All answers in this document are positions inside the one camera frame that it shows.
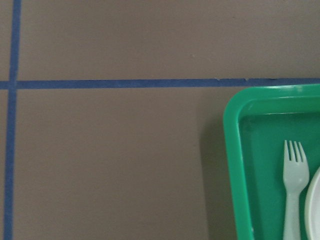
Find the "pale green plastic fork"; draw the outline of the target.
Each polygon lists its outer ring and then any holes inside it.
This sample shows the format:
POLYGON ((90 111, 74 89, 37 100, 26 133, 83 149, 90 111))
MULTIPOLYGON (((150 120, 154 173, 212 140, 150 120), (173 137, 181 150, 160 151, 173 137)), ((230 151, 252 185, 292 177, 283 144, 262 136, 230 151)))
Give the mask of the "pale green plastic fork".
POLYGON ((284 240, 300 240, 300 194, 310 180, 307 156, 300 142, 285 140, 283 184, 285 187, 284 240))

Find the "green plastic tray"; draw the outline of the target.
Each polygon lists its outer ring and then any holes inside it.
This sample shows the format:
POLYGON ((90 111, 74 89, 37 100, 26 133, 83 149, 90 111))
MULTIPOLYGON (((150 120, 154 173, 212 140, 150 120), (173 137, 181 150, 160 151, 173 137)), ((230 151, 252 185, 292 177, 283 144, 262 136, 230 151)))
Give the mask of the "green plastic tray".
POLYGON ((251 87, 223 116, 237 238, 280 240, 286 190, 284 142, 300 142, 309 172, 320 166, 320 86, 251 87))

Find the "white round plate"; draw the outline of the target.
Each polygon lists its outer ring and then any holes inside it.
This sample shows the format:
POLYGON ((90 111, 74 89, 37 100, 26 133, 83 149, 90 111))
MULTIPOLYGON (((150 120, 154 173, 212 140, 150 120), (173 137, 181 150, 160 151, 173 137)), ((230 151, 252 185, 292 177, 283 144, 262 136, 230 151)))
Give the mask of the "white round plate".
POLYGON ((308 240, 320 239, 320 168, 315 172, 305 198, 304 222, 308 240))

